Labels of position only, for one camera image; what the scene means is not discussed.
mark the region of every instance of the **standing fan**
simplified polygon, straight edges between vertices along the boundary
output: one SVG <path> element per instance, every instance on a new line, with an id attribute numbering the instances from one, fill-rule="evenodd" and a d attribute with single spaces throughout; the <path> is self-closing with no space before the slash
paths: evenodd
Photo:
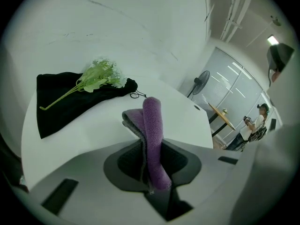
<path id="1" fill-rule="evenodd" d="M 193 93 L 193 95 L 198 94 L 207 84 L 208 79 L 210 78 L 210 72 L 208 70 L 201 73 L 199 77 L 194 79 L 194 86 L 189 95 Z"/>

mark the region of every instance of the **ceiling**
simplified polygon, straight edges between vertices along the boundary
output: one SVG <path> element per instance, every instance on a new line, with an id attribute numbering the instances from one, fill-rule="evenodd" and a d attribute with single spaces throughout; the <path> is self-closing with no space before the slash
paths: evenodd
<path id="1" fill-rule="evenodd" d="M 220 39 L 231 0 L 211 0 L 211 4 L 215 4 L 211 15 L 211 36 Z M 271 15 L 278 18 L 278 21 L 281 23 L 280 27 L 272 23 Z M 267 38 L 270 35 L 274 35 L 279 42 L 293 48 L 297 46 L 297 38 L 293 28 L 272 0 L 251 0 L 240 24 L 242 28 L 236 30 L 229 43 L 243 50 L 265 74 L 268 72 L 266 54 L 270 46 Z"/>

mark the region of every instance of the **drawstring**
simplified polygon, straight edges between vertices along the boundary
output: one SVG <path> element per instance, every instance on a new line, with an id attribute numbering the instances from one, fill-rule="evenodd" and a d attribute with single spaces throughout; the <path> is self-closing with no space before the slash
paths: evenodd
<path id="1" fill-rule="evenodd" d="M 132 92 L 130 94 L 130 96 L 131 96 L 131 98 L 134 98 L 134 99 L 139 98 L 140 96 L 145 97 L 145 98 L 147 97 L 146 94 L 139 92 L 138 90 L 136 90 L 136 92 Z"/>

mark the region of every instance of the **white shirt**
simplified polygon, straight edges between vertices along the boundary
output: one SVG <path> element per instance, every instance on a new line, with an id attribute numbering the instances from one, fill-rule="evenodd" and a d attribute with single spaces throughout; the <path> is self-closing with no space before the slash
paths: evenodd
<path id="1" fill-rule="evenodd" d="M 243 137 L 243 139 L 245 141 L 248 140 L 248 138 L 250 137 L 251 133 L 256 132 L 257 129 L 263 124 L 263 120 L 264 120 L 264 117 L 262 115 L 259 115 L 257 117 L 257 119 L 254 122 L 254 126 L 256 128 L 255 131 L 252 131 L 247 125 L 245 127 L 241 128 L 240 134 L 242 135 L 242 137 Z"/>

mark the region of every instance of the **person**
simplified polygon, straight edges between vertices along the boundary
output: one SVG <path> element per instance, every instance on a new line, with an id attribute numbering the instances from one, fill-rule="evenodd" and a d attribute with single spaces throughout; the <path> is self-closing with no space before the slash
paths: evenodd
<path id="1" fill-rule="evenodd" d="M 235 137 L 235 139 L 228 145 L 225 150 L 235 150 L 242 143 L 247 142 L 251 133 L 257 131 L 259 127 L 261 127 L 266 121 L 269 113 L 269 107 L 267 104 L 262 104 L 259 107 L 259 116 L 256 118 L 255 122 L 252 123 L 246 116 L 244 117 L 244 123 L 246 124 L 243 128 L 241 128 L 240 133 Z"/>

